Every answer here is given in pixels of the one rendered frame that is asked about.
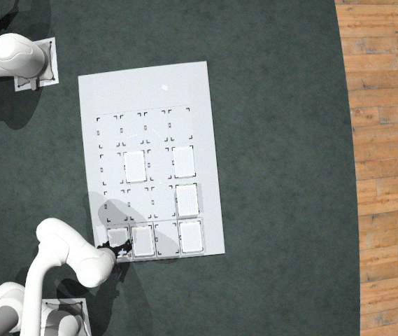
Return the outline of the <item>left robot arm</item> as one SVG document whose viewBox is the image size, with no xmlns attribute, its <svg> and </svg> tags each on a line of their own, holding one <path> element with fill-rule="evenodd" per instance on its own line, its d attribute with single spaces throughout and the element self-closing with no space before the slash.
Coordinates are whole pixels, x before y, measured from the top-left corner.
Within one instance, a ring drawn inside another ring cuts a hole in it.
<svg viewBox="0 0 398 336">
<path fill-rule="evenodd" d="M 30 83 L 38 90 L 38 82 L 54 78 L 51 44 L 36 45 L 19 34 L 0 36 L 0 76 L 18 76 L 17 84 Z"/>
</svg>

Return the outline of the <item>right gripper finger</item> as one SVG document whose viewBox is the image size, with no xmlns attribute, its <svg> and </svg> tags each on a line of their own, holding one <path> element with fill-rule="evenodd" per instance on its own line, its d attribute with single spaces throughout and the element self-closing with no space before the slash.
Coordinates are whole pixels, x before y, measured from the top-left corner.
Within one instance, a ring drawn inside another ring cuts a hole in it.
<svg viewBox="0 0 398 336">
<path fill-rule="evenodd" d="M 97 247 L 97 249 L 100 249 L 100 248 L 102 248 L 102 247 L 104 247 L 104 246 L 110 246 L 109 241 L 107 241 L 106 243 L 103 243 L 102 246 L 99 245 L 99 246 Z"/>
<path fill-rule="evenodd" d="M 130 243 L 130 239 L 128 239 L 125 244 L 121 245 L 121 246 L 116 246 L 114 247 L 114 249 L 118 249 L 120 250 L 120 252 L 118 252 L 118 254 L 123 254 L 126 255 L 129 251 L 132 250 L 132 243 Z"/>
</svg>

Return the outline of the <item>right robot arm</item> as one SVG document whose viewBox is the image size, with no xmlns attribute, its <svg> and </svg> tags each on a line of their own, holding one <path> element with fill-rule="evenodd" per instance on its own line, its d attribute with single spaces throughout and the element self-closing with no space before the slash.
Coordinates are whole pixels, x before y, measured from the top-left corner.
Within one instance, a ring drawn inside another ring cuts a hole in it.
<svg viewBox="0 0 398 336">
<path fill-rule="evenodd" d="M 44 276 L 50 268 L 67 263 L 83 286 L 93 288 L 118 273 L 121 265 L 109 248 L 93 247 L 59 219 L 45 219 L 36 236 L 40 241 L 38 255 L 29 268 L 25 287 L 14 282 L 0 285 L 0 336 L 17 331 L 20 336 L 87 336 L 80 302 L 42 302 Z"/>
</svg>

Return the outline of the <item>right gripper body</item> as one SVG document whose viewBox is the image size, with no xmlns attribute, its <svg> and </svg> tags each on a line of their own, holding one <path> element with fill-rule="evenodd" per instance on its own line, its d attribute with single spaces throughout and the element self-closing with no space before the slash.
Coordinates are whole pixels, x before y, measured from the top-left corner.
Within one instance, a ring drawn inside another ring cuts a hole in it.
<svg viewBox="0 0 398 336">
<path fill-rule="evenodd" d="M 104 247 L 102 247 L 102 248 L 109 248 L 110 250 L 112 250 L 112 251 L 114 252 L 114 254 L 115 254 L 116 259 L 117 259 L 118 256 L 120 255 L 120 254 L 118 254 L 118 252 L 120 252 L 120 250 L 114 249 L 112 246 L 104 246 Z"/>
</svg>

